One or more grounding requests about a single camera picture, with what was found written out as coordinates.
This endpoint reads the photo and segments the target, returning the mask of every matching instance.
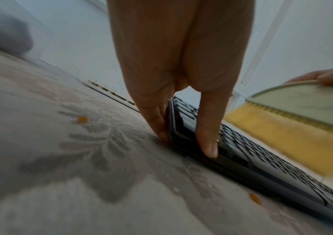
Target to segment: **keyboard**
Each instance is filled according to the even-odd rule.
[[[168,104],[171,146],[184,156],[287,205],[333,223],[333,189],[225,124],[217,137],[218,158],[196,142],[199,110],[173,97]]]

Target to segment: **crumb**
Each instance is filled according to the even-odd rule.
[[[77,122],[87,122],[87,121],[88,121],[88,117],[86,117],[86,116],[77,117]]]
[[[249,197],[251,197],[252,201],[257,203],[258,205],[260,205],[260,206],[262,205],[261,200],[254,193],[250,193]]]

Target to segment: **orange crumb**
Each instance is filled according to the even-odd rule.
[[[87,122],[88,121],[88,117],[86,117],[86,116],[79,116],[79,117],[77,117],[77,121],[78,122]]]
[[[251,197],[252,201],[257,203],[258,205],[260,205],[260,206],[262,205],[261,200],[254,193],[250,193],[249,197]]]

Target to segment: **person's hand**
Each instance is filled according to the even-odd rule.
[[[310,72],[299,77],[295,77],[287,83],[317,80],[323,85],[333,85],[333,69]]]
[[[165,142],[174,93],[201,92],[196,139],[217,157],[217,136],[251,32],[254,0],[108,0],[128,92]]]

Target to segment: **brush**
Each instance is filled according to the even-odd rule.
[[[310,170],[333,177],[333,86],[297,82],[259,92],[224,120]]]

